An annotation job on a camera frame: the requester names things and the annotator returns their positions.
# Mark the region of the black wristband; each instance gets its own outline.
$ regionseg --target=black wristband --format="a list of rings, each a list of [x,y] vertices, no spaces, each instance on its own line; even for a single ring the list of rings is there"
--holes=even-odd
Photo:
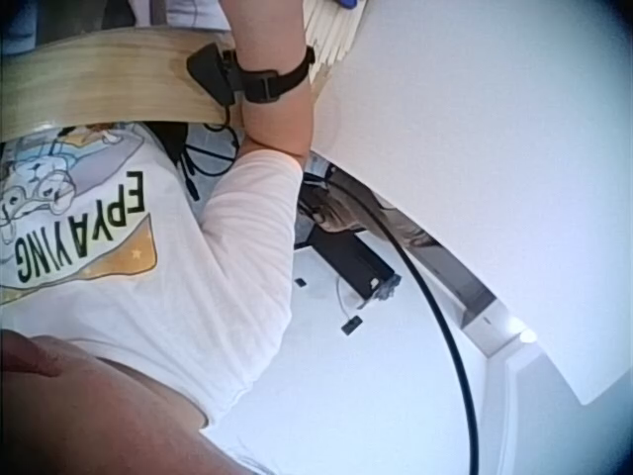
[[[275,70],[247,71],[234,60],[239,75],[240,89],[248,102],[268,104],[279,100],[288,91],[299,86],[310,72],[311,64],[315,63],[315,51],[306,48],[304,60],[287,74],[279,74]]]

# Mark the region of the wooden board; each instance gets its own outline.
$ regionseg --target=wooden board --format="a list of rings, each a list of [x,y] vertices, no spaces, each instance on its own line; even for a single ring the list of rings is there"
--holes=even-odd
[[[187,72],[187,57],[224,33],[120,29],[5,58],[0,141],[50,128],[118,121],[220,124],[223,108]],[[239,126],[239,108],[232,122]]]

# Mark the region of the white wall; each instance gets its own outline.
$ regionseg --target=white wall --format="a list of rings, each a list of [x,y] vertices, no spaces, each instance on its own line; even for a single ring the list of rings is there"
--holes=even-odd
[[[315,150],[534,329],[585,404],[631,366],[631,40],[604,2],[373,0]]]
[[[537,344],[509,344],[489,359],[482,473],[611,475],[633,448],[632,378],[582,406]]]
[[[612,475],[633,446],[629,371],[581,406],[546,356],[518,379],[518,437],[512,475]]]
[[[350,310],[364,323],[345,336],[335,272],[312,249],[296,252],[295,277],[308,286],[295,288],[281,352],[210,436],[284,474],[463,475],[466,421],[448,350],[395,253],[364,239],[402,275],[395,297]],[[459,305],[431,286],[447,316],[459,320]],[[341,289],[347,305],[355,300]],[[486,360],[455,336],[480,408]]]

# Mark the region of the black wire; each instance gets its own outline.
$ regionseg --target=black wire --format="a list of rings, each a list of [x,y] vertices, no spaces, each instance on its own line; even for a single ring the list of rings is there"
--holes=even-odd
[[[411,262],[411,259],[408,257],[403,247],[398,243],[398,240],[394,237],[394,235],[392,235],[392,233],[389,231],[387,226],[385,226],[382,220],[378,218],[374,214],[374,212],[367,205],[365,205],[365,203],[363,203],[353,193],[337,183],[325,181],[322,177],[312,175],[311,173],[306,173],[304,176],[308,180],[315,180],[318,183],[326,183],[327,186],[333,186],[334,188],[342,191],[348,197],[353,199],[365,211],[365,213],[367,213],[372,218],[372,220],[374,220],[376,225],[380,228],[380,230],[387,237],[392,246],[396,249],[396,252],[401,257],[401,259],[407,266],[408,271],[411,273],[411,275],[415,279],[415,282],[424,294],[424,297],[426,298],[426,301],[428,302],[428,305],[433,312],[433,316],[435,317],[435,320],[437,321],[437,324],[442,331],[442,335],[446,340],[446,345],[448,346],[448,350],[450,351],[451,357],[453,359],[453,364],[457,373],[457,379],[459,380],[459,385],[462,390],[464,409],[466,411],[466,421],[468,423],[468,435],[470,440],[469,473],[470,475],[477,475],[479,473],[479,434],[477,432],[477,414],[475,413],[473,394],[471,392],[470,384],[468,383],[468,375],[466,374],[466,368],[464,367],[464,362],[462,361],[462,357],[459,353],[459,348],[457,347],[457,343],[455,343],[455,338],[453,338],[453,334],[448,328],[448,324],[446,323],[446,319],[442,315],[442,311],[440,310],[439,305],[437,305],[435,297],[433,297],[433,294],[428,288],[428,285],[426,285],[426,282],[418,272],[413,262]]]
[[[197,146],[189,145],[188,143],[185,143],[185,146],[183,147],[182,153],[180,154],[178,161],[180,162],[183,175],[185,176],[185,184],[187,185],[187,189],[189,190],[189,193],[191,194],[191,196],[193,197],[195,201],[198,201],[200,199],[200,195],[198,193],[198,190],[196,189],[196,185],[194,184],[194,182],[192,181],[189,175],[193,176],[196,174],[196,171],[197,171],[201,175],[208,176],[211,178],[217,178],[219,176],[223,176],[227,174],[228,171],[235,164],[235,160],[237,158],[237,151],[239,150],[239,139],[237,137],[237,133],[235,132],[234,128],[230,126],[230,108],[229,107],[225,107],[225,122],[221,126],[216,127],[216,128],[209,126],[207,124],[203,124],[203,126],[208,131],[216,133],[216,134],[221,133],[223,131],[227,131],[231,136],[231,144],[234,148],[234,154],[233,154],[233,157],[230,157],[230,156],[222,155],[221,153],[215,153],[214,151],[204,150],[203,148],[199,148]],[[230,164],[224,170],[212,173],[210,171],[207,171],[201,168],[191,157],[191,155],[189,154],[189,150],[195,151],[197,153],[201,153],[206,156],[212,156],[213,158],[217,158],[219,160],[229,161]]]
[[[196,151],[197,153],[212,156],[213,158],[218,158],[224,161],[234,161],[234,158],[232,156],[226,156],[220,153],[215,153],[214,151],[204,150],[203,148],[199,148],[198,146],[195,146],[195,145],[189,145],[188,143],[185,143],[185,147],[189,150]]]
[[[308,208],[306,205],[304,205],[301,201],[297,203],[297,207],[304,212],[304,214],[308,217],[311,218],[313,215],[313,212],[310,208]]]
[[[187,151],[187,148],[189,148],[189,145],[185,146],[185,149],[182,150],[182,154],[183,154],[183,156],[185,158],[185,162],[188,165],[190,165],[191,167],[193,167],[196,171],[198,171],[201,175],[204,175],[204,176],[209,176],[211,178],[216,178],[216,177],[219,177],[219,176],[223,176],[223,175],[228,173],[228,171],[233,167],[233,164],[235,163],[235,161],[231,160],[230,158],[227,158],[227,157],[224,157],[224,156],[219,156],[217,158],[228,159],[230,161],[230,165],[227,168],[225,168],[224,170],[222,170],[222,171],[218,171],[218,172],[206,171],[206,170],[202,169],[200,166],[198,166],[198,164],[191,158],[191,155]]]

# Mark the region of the light fixture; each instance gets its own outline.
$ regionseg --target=light fixture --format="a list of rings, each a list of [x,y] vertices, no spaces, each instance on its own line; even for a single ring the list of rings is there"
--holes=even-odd
[[[522,343],[533,343],[536,341],[536,333],[531,329],[525,329],[518,337]]]

